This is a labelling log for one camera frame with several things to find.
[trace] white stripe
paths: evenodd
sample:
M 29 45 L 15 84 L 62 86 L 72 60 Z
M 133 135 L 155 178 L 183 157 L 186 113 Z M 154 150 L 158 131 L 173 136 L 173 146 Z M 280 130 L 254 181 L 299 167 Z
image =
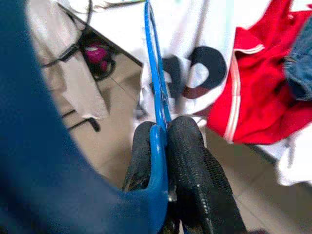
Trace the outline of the white stripe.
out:
M 226 130 L 224 132 L 223 137 L 229 142 L 233 142 L 233 138 L 236 132 L 238 117 L 239 117 L 239 109 L 241 103 L 240 96 L 240 75 L 238 69 L 238 63 L 235 56 L 236 51 L 240 51 L 244 54 L 254 54 L 264 49 L 262 44 L 257 45 L 251 49 L 234 49 L 232 55 L 232 64 L 230 68 L 231 76 L 232 76 L 232 105 L 230 110 L 230 116 L 228 119 L 228 124 L 226 126 Z
M 239 109 L 240 109 L 240 101 L 241 101 L 241 97 L 240 97 L 240 75 L 239 75 L 239 70 L 238 70 L 238 64 L 237 64 L 237 60 L 236 57 L 233 57 L 233 63 L 234 63 L 234 76 L 235 76 L 235 83 L 236 83 L 236 92 L 233 93 L 234 96 L 233 98 L 236 99 L 235 102 L 235 107 L 234 107 L 234 119 L 232 122 L 232 127 L 229 133 L 229 141 L 233 141 L 234 138 L 234 134 L 236 131 L 236 127 L 237 127 L 237 122 L 238 122 L 238 117 L 239 117 Z
M 235 106 L 236 106 L 236 99 L 233 97 L 233 93 L 236 93 L 236 82 L 235 82 L 235 74 L 234 74 L 234 54 L 232 55 L 231 59 L 231 67 L 230 67 L 230 72 L 231 72 L 231 77 L 232 77 L 232 104 L 231 104 L 231 110 L 230 110 L 230 116 L 228 119 L 228 124 L 226 126 L 226 130 L 224 132 L 223 138 L 225 138 L 227 141 L 230 141 L 230 131 L 233 125 L 233 119 L 234 119 L 234 113 L 235 113 Z

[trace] pile of clothes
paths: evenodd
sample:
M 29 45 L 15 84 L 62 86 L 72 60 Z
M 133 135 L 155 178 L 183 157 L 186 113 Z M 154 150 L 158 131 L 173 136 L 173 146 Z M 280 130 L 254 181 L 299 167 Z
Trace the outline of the pile of clothes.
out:
M 291 4 L 272 0 L 249 29 L 235 28 L 230 11 L 223 12 L 218 36 L 209 22 L 217 5 L 209 4 L 197 14 L 201 27 L 181 21 L 163 53 L 173 118 L 204 117 L 231 143 L 272 144 L 289 137 L 276 166 L 282 185 L 312 182 L 312 10 L 291 12 Z M 192 21 L 190 15 L 184 22 Z M 143 71 L 137 121 L 154 115 L 151 83 Z

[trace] white cloth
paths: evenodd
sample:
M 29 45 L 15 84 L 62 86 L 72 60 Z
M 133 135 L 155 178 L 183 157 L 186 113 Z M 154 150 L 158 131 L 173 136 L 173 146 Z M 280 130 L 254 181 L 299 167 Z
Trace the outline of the white cloth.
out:
M 51 0 L 29 0 L 26 13 L 37 56 L 42 64 L 57 58 L 75 43 L 80 32 Z M 108 116 L 105 102 L 81 52 L 66 63 L 43 69 L 51 90 L 59 90 L 82 118 Z
M 289 147 L 276 164 L 277 181 L 284 186 L 312 185 L 312 123 L 289 138 Z
M 89 0 L 68 0 L 70 7 L 79 13 L 87 13 L 89 11 Z M 135 2 L 137 0 L 92 0 L 93 11 L 103 12 L 107 7 L 114 4 Z
M 151 5 L 172 118 L 200 116 L 198 112 L 220 96 L 226 83 L 235 36 L 234 1 L 151 0 Z M 142 43 L 146 48 L 145 36 Z M 155 119 L 147 50 L 145 58 L 135 127 Z

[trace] fabric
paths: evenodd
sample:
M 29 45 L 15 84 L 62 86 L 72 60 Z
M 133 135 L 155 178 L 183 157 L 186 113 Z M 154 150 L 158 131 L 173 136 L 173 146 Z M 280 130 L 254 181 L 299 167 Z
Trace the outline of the fabric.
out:
M 26 13 L 41 64 L 55 60 L 79 37 L 76 26 L 56 2 L 29 0 Z M 66 63 L 59 62 L 43 72 L 50 90 L 61 92 L 82 118 L 108 116 L 105 102 L 81 52 Z
M 271 144 L 312 121 L 312 102 L 294 100 L 284 57 L 311 15 L 290 12 L 291 0 L 272 0 L 249 30 L 237 28 L 229 77 L 207 126 L 229 142 Z
M 276 164 L 279 184 L 290 186 L 307 181 L 312 185 L 311 139 L 312 122 L 290 136 L 289 147 Z
M 285 76 L 297 100 L 312 100 L 312 18 L 308 20 L 284 63 Z
M 40 74 L 25 2 L 1 6 L 1 229 L 9 234 L 148 233 L 149 199 L 110 186 L 66 130 Z
M 205 110 L 226 83 L 235 36 L 234 1 L 152 0 L 151 4 L 172 119 Z M 146 48 L 146 38 L 142 41 Z M 152 77 L 146 58 L 135 111 L 136 126 L 155 120 Z
M 71 8 L 79 13 L 87 13 L 89 11 L 89 0 L 68 0 Z M 106 8 L 125 3 L 131 3 L 142 0 L 92 0 L 93 11 L 103 12 Z

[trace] pink object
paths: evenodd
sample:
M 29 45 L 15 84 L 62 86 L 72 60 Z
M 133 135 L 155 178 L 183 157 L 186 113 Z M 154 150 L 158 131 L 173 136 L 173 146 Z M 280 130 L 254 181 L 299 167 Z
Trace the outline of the pink object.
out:
M 108 62 L 107 61 L 103 61 L 100 65 L 100 68 L 102 71 L 107 71 L 107 66 L 108 66 Z
M 103 59 L 107 56 L 108 53 L 103 46 L 101 46 L 100 44 L 94 43 L 94 44 L 91 44 L 90 46 L 85 48 L 85 54 L 86 54 L 88 61 L 90 63 L 97 64 L 97 63 L 100 63 L 101 61 L 103 61 Z

